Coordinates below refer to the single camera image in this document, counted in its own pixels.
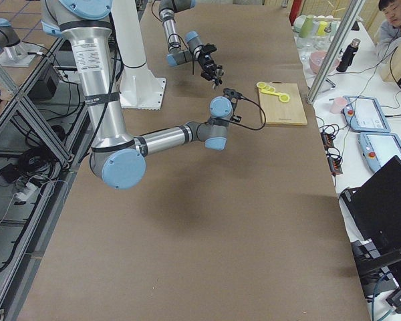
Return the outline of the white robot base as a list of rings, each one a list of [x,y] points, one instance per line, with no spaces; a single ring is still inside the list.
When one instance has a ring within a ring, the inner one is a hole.
[[[146,67],[125,67],[120,80],[120,103],[122,108],[159,110],[162,106],[165,78],[157,78]]]

